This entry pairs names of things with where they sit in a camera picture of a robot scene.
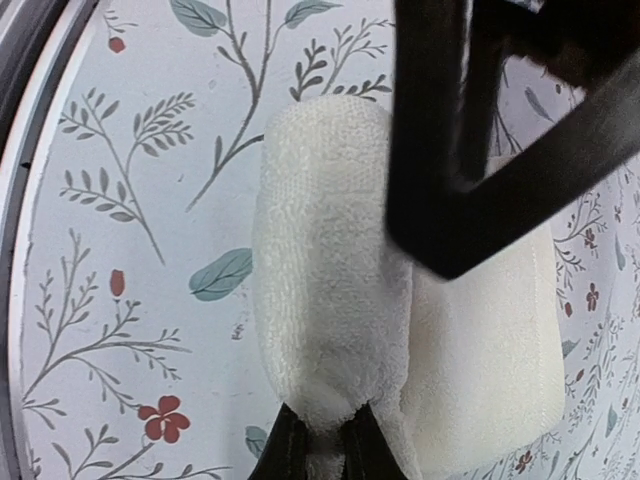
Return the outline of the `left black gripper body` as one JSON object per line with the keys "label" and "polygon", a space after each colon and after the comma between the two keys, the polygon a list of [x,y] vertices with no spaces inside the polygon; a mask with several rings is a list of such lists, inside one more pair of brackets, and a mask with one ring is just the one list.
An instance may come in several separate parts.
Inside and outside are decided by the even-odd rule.
{"label": "left black gripper body", "polygon": [[637,1],[475,1],[469,95],[497,91],[503,59],[527,58],[564,83],[595,95],[639,93]]}

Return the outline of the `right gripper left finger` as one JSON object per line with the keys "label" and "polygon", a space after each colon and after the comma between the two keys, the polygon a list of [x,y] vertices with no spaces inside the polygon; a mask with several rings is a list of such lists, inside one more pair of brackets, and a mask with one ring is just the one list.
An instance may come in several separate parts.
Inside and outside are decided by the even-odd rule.
{"label": "right gripper left finger", "polygon": [[306,480],[308,446],[306,425],[282,404],[251,480]]}

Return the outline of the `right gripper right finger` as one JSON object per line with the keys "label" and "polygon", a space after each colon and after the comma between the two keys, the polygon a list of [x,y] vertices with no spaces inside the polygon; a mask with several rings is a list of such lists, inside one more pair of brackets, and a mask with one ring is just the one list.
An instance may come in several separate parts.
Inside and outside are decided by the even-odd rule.
{"label": "right gripper right finger", "polygon": [[342,479],[407,480],[369,404],[342,425],[340,439],[345,455]]}

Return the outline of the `cream white towel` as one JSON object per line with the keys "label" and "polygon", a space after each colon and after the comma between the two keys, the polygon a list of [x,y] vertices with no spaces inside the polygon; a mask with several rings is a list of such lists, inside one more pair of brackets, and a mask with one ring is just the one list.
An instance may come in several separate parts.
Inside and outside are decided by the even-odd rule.
{"label": "cream white towel", "polygon": [[550,432],[565,408],[555,254],[542,224],[446,282],[386,237],[390,116],[290,106],[264,134],[254,317],[272,388],[309,432],[307,479],[342,479],[369,404],[407,479],[444,479]]}

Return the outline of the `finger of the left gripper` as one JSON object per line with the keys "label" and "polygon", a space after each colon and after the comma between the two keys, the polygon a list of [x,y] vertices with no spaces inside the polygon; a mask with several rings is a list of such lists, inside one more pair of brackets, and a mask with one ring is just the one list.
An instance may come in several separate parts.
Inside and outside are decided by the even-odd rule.
{"label": "finger of the left gripper", "polygon": [[469,95],[475,1],[395,3],[395,86],[385,221],[391,240],[444,279],[550,219],[639,150],[639,93],[585,99],[487,173],[493,95]]}

